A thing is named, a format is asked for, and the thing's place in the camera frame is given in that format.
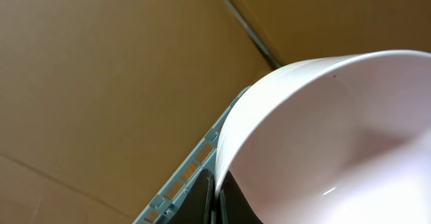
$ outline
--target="cardboard box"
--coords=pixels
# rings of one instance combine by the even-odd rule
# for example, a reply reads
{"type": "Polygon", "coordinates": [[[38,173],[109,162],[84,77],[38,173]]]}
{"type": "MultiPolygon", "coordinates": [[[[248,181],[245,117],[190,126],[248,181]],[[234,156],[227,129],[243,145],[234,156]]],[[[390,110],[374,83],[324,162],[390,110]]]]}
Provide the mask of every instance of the cardboard box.
{"type": "Polygon", "coordinates": [[[431,0],[231,0],[272,55],[304,59],[431,51],[431,0]]]}
{"type": "Polygon", "coordinates": [[[0,0],[0,223],[130,223],[267,63],[222,0],[0,0]]]}

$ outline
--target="dish rack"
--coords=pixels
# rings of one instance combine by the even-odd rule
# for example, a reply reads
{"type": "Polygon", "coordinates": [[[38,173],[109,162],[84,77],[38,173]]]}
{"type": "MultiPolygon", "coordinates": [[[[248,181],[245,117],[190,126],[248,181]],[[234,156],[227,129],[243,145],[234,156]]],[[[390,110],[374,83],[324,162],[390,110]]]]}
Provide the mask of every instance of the dish rack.
{"type": "Polygon", "coordinates": [[[223,123],[238,99],[248,89],[243,89],[230,103],[210,130],[199,141],[180,167],[157,192],[150,203],[138,215],[133,224],[165,224],[174,216],[199,172],[208,169],[215,173],[217,144],[223,123]]]}

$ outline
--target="plastic crate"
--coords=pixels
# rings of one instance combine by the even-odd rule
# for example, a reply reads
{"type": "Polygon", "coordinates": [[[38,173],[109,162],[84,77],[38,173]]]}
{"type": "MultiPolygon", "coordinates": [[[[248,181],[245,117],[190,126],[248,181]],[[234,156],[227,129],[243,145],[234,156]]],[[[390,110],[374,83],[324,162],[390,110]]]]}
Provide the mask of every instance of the plastic crate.
{"type": "Polygon", "coordinates": [[[163,185],[155,197],[152,198],[141,214],[139,214],[133,224],[163,224],[169,222],[170,218],[174,216],[175,212],[183,203],[183,200],[188,194],[190,187],[195,182],[199,172],[202,169],[208,169],[214,173],[217,144],[221,127],[232,107],[247,89],[248,87],[243,89],[238,96],[235,97],[233,102],[200,140],[194,150],[191,151],[180,167],[174,172],[165,185],[163,185]],[[202,150],[204,148],[208,150],[209,146],[211,146],[212,149],[206,157],[200,156],[202,150]]]}

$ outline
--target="white plastic container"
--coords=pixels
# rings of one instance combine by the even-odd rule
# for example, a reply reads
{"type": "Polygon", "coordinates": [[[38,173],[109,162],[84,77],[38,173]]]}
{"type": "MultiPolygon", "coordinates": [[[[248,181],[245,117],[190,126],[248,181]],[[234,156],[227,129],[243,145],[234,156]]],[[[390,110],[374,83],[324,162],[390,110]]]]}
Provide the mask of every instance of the white plastic container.
{"type": "Polygon", "coordinates": [[[429,223],[431,54],[314,59],[254,84],[227,117],[231,171],[264,223],[429,223]]]}

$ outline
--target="brown cardboard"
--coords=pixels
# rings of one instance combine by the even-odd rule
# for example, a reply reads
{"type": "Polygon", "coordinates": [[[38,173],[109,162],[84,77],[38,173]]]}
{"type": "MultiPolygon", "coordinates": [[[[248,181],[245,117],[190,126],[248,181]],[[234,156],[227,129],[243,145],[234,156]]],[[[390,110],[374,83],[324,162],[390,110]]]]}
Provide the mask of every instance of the brown cardboard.
{"type": "Polygon", "coordinates": [[[267,69],[222,0],[0,0],[0,17],[0,223],[134,219],[267,69]]]}
{"type": "Polygon", "coordinates": [[[385,49],[431,51],[431,0],[231,1],[282,63],[385,49]]]}

